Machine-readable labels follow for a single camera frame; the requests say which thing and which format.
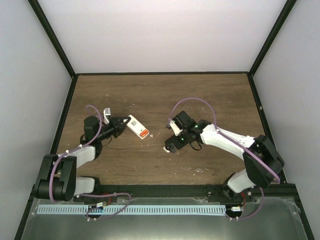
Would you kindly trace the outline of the white remote control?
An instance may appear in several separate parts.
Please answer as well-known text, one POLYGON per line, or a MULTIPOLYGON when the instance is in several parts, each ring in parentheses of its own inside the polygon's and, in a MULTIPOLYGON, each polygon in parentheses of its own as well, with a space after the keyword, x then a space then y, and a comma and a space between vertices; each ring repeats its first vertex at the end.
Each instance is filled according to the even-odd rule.
POLYGON ((143 132, 145 129, 147 129, 140 121, 138 121, 133 115, 128 115, 130 117, 130 122, 127 124, 127 127, 133 132, 135 133, 141 140, 143 140, 140 137, 140 133, 143 132))

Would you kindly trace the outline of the white battery cover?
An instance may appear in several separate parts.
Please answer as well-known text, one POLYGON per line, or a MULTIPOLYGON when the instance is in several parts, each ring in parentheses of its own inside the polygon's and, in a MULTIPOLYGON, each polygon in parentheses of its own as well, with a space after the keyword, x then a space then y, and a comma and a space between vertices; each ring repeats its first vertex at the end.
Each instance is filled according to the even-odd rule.
POLYGON ((170 153, 171 151, 168 150, 166 147, 163 147, 163 150, 166 152, 166 153, 170 153))

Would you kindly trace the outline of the orange battery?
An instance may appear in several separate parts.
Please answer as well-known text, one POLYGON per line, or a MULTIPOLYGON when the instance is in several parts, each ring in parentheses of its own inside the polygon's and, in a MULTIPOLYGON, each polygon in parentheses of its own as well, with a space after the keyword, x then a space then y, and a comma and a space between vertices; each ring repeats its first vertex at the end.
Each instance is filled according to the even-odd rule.
POLYGON ((149 132, 147 129, 145 129, 144 131, 142 131, 142 132, 140 133, 139 136, 140 136, 142 139, 144 139, 149 133, 150 133, 150 132, 149 132))

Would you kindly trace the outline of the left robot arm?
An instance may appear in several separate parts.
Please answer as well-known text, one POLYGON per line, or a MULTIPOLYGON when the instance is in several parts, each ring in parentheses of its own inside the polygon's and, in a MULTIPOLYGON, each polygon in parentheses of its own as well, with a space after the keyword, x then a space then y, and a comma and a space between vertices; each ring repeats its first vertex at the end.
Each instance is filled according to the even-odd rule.
POLYGON ((52 202, 68 202, 74 196, 84 194, 89 201, 97 202, 102 196, 102 189, 95 185, 92 177, 77 177, 77 168, 97 159, 103 148, 102 141, 119 137, 130 120, 129 116, 113 116, 104 123, 100 117, 87 117, 79 146, 43 157, 33 189, 34 196, 52 202))

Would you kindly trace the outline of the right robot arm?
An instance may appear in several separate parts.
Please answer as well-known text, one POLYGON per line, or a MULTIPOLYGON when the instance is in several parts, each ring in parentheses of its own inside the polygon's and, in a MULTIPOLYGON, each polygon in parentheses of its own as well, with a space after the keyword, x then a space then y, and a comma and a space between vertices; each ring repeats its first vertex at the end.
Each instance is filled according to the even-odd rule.
POLYGON ((231 174, 222 184, 223 198, 229 202, 236 200, 246 189, 267 188, 273 181, 280 181, 279 173, 285 162, 265 135, 236 134, 204 119, 195 121, 185 111, 170 119, 166 127, 173 131, 173 135, 164 142, 163 149, 167 153, 174 154, 196 142, 199 150, 203 145, 214 146, 244 162, 244 169, 231 174))

